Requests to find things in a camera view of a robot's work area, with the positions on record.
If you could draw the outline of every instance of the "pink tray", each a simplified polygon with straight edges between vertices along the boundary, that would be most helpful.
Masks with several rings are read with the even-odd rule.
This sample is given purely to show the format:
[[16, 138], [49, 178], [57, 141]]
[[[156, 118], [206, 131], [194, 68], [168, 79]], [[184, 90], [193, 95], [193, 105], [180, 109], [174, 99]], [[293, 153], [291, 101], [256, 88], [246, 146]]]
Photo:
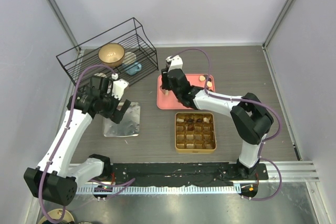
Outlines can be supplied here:
[[[203, 75], [202, 73], [189, 73], [186, 74], [187, 80], [191, 85], [204, 87], [204, 81], [199, 80], [199, 76]], [[212, 87], [210, 88], [213, 92], [215, 92], [215, 80], [212, 76]], [[168, 95], [165, 95], [161, 90], [160, 86], [162, 85], [161, 75], [158, 77], [158, 85], [157, 85], [157, 97], [156, 97], [156, 105], [161, 110], [191, 110], [190, 108], [186, 108], [181, 103], [178, 102], [176, 96], [173, 91], [169, 91]]]

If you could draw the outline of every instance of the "gold muffin tin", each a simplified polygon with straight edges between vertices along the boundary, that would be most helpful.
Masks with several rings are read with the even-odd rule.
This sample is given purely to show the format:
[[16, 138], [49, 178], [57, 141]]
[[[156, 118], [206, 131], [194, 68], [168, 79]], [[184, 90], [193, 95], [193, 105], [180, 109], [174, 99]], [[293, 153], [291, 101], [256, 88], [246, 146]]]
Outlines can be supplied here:
[[214, 116], [211, 113], [177, 113], [175, 148], [179, 153], [212, 153], [216, 150]]

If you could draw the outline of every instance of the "black wire dish rack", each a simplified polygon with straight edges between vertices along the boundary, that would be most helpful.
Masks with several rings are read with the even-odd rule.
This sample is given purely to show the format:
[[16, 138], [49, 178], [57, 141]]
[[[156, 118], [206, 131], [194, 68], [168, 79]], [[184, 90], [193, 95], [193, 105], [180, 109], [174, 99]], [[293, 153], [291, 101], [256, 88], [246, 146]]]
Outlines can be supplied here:
[[[136, 62], [141, 64], [141, 70], [134, 75], [129, 75], [127, 73], [129, 68], [127, 65], [121, 65], [113, 68], [119, 75], [119, 79], [124, 79], [130, 85], [135, 84], [137, 81], [146, 77], [150, 73], [159, 70], [156, 48], [149, 41], [142, 24], [136, 18], [126, 20], [92, 37], [91, 39], [62, 52], [57, 55], [56, 58], [75, 85], [79, 76], [87, 67], [102, 64], [98, 57], [98, 52], [101, 47], [109, 43], [122, 45], [125, 49], [125, 54], [127, 52], [134, 53], [137, 58]], [[79, 49], [80, 55], [75, 60], [69, 60], [70, 57], [67, 53], [74, 49]], [[80, 87], [82, 88], [88, 85], [90, 77], [97, 73], [104, 73], [108, 77], [111, 76], [111, 72], [107, 68], [102, 67], [90, 69], [82, 77]]]

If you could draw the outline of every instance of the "white wall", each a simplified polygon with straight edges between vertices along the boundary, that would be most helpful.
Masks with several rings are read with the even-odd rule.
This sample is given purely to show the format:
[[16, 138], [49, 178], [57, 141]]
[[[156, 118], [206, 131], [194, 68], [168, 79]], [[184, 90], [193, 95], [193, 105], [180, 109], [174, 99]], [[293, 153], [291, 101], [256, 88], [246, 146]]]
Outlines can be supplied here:
[[265, 41], [285, 0], [56, 0], [84, 41], [136, 17], [154, 44]]
[[0, 216], [24, 223], [23, 179], [56, 134], [69, 78], [55, 55], [70, 42], [46, 0], [0, 0]]
[[336, 206], [335, 17], [335, 0], [296, 0], [269, 46], [300, 153], [304, 159], [313, 160], [333, 211]]

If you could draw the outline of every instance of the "wooden table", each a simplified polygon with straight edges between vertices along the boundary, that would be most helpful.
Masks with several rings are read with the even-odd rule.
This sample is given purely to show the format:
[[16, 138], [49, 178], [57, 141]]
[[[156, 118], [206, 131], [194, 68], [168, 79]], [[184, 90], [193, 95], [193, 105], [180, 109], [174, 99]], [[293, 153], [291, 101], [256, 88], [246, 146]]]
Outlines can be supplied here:
[[[165, 58], [183, 48], [158, 48], [160, 69]], [[211, 57], [216, 92], [245, 95], [252, 92], [272, 106], [281, 117], [282, 112], [261, 46], [204, 47]], [[185, 73], [206, 73], [207, 60], [196, 51], [185, 52]], [[174, 147], [174, 116], [177, 111], [160, 110], [156, 106], [156, 71], [131, 86], [124, 97], [141, 105], [140, 134], [136, 137], [107, 138], [102, 134], [102, 117], [96, 116], [85, 131], [73, 155], [72, 163], [82, 163], [95, 153], [109, 156], [115, 163], [143, 162], [214, 162], [238, 159], [241, 149], [232, 119], [215, 113], [217, 150], [213, 154], [178, 154]], [[278, 124], [274, 123], [270, 134]], [[263, 157], [274, 161], [295, 161], [296, 155], [287, 127], [280, 136], [267, 142]]]

